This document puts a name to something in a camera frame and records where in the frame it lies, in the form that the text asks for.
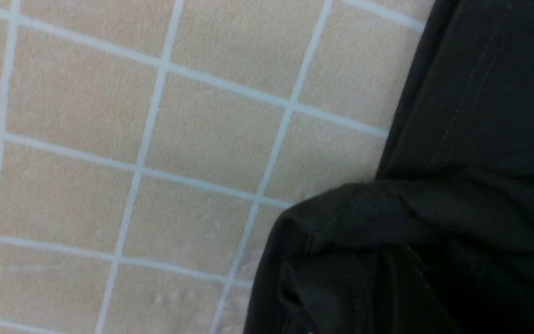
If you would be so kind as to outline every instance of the black pants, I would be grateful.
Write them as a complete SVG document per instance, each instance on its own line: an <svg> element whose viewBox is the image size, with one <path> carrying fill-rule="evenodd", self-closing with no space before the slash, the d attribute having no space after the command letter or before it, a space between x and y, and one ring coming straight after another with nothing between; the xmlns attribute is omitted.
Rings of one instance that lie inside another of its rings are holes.
<svg viewBox="0 0 534 334"><path fill-rule="evenodd" d="M445 315L434 332L534 330L534 0L436 0L377 181L280 216L244 332L400 332L378 325L384 245L455 264L445 290L424 283ZM411 321L405 333L429 330Z"/></svg>

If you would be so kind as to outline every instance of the stitching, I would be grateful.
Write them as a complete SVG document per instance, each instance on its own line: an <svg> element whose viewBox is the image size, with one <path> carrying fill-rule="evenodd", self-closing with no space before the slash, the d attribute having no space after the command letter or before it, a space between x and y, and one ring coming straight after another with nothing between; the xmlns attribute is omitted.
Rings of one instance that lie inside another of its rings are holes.
<svg viewBox="0 0 534 334"><path fill-rule="evenodd" d="M449 135L449 132L453 127L454 121L456 120L456 116L458 115L458 112L460 111L460 108L462 108L464 100L467 97L467 93L469 92L469 86L471 85L471 82L473 80L473 75L477 71L477 67L479 66L479 64L481 64L481 62L483 61L483 59L485 57L485 53L487 52L489 45L491 44L492 40L494 40L496 32L498 32L498 29L502 25L502 21L505 19L505 17L508 16L508 13L510 12L511 7L512 7L512 2L510 2L510 4L508 4L508 7L506 8L504 13L502 14L502 17L500 17L500 21L498 21L498 24L494 28L494 32L492 32L491 37L489 38L487 44L485 45L483 51L481 52L481 55L479 56L479 59L477 60L477 64L475 64L475 66L473 66L473 69L471 70L471 74L469 74L469 79L467 81L467 84L464 87L463 95L462 95L462 97L460 99L460 102L458 102L458 106L457 106L456 110L454 111L454 115L453 115L453 117L452 117L452 119L451 119L451 121L449 123L448 128L444 132L444 135L442 136L442 139L440 140L440 143L438 144L438 147L436 148L436 152L435 152L434 156L432 156L432 159L430 159L430 162L428 162L427 170L429 170L432 167L432 164L434 163L434 161L436 161L436 158L438 158L438 153L440 151L440 148L442 148L442 145L443 145L446 137Z"/></svg>
<svg viewBox="0 0 534 334"><path fill-rule="evenodd" d="M471 106L471 109L469 110L469 113L467 114L467 118L464 121L463 127L461 128L460 132L458 133L458 136L456 140L454 141L453 146L450 148L449 154L447 154L446 159L444 160L442 166L440 167L440 171L444 169L446 164L448 163L452 153L454 152L454 148L458 145L458 142L460 141L460 137L462 137L464 133L464 129L467 127L469 120L471 118L471 115L473 114L473 111L475 110L475 107L477 106L477 101L479 100L479 96L481 95L481 91L483 91L483 87L485 86L485 80L488 77L489 72L491 72L492 68L494 67L495 60L498 58L498 55L500 54L500 51L502 50L502 47L504 44L506 44L506 41L508 40L508 37L512 33L512 31L515 29L515 27L518 25L518 23L521 21L521 17L525 15L525 12L527 11L528 7L530 7L530 4L533 2L533 0L528 0L525 8L521 11L519 16L516 18L516 21L512 24L510 29L508 30L508 33L506 36L504 36L504 40L502 40L502 43L500 44L500 47L498 47L498 50L495 52L495 55L489 64L487 72L485 72L485 75L483 76L483 79L481 79L481 84L479 85L479 89L477 89L477 95L475 95L475 99L473 100L473 104Z"/></svg>

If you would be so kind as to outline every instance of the black fabric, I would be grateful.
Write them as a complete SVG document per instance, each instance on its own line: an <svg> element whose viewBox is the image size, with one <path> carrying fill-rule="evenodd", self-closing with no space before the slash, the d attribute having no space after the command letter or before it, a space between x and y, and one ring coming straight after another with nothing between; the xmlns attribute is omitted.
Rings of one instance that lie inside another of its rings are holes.
<svg viewBox="0 0 534 334"><path fill-rule="evenodd" d="M534 0L436 0L376 182L278 218L244 333L498 330L534 332Z"/></svg>

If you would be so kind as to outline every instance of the tile floor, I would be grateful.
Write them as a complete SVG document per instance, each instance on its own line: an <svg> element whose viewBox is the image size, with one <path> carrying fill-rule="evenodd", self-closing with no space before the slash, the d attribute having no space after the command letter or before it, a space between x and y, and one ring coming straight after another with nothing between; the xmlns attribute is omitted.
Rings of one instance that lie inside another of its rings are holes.
<svg viewBox="0 0 534 334"><path fill-rule="evenodd" d="M0 0L0 333L241 333L278 214L372 179L432 4Z"/></svg>

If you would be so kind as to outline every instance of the pant leg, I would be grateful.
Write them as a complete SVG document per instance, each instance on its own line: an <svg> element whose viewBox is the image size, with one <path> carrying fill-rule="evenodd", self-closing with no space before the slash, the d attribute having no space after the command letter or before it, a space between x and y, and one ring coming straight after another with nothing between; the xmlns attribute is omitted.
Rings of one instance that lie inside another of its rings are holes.
<svg viewBox="0 0 534 334"><path fill-rule="evenodd" d="M464 166L534 176L534 0L436 2L378 178Z"/></svg>

